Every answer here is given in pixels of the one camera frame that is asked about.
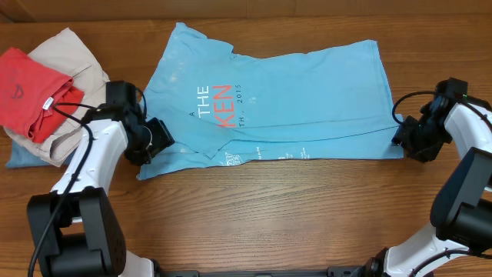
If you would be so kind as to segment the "light blue printed t-shirt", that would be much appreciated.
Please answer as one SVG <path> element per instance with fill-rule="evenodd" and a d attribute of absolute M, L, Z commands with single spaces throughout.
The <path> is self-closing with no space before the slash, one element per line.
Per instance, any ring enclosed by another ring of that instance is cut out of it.
<path fill-rule="evenodd" d="M 278 159 L 400 159 L 378 45 L 364 40 L 271 58 L 180 22 L 145 89 L 174 138 L 138 174 Z"/>

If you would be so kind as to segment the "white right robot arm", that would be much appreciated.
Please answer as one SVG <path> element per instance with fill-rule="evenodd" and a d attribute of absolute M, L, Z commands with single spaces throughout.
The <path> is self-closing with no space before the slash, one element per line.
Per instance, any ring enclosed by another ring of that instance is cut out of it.
<path fill-rule="evenodd" d="M 430 276 L 461 256 L 490 258 L 491 107 L 456 104 L 444 121 L 461 161 L 438 192 L 430 221 L 406 242 L 381 250 L 359 276 Z"/>

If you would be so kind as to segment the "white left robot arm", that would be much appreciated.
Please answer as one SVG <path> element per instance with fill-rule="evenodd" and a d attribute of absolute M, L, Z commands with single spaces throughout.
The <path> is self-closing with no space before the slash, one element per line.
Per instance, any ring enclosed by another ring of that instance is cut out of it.
<path fill-rule="evenodd" d="M 43 276 L 160 276 L 160 265 L 126 248 L 108 200 L 121 155 L 149 163 L 174 140 L 162 120 L 140 112 L 87 111 L 81 144 L 52 190 L 34 195 L 27 214 L 35 250 L 28 267 Z"/>

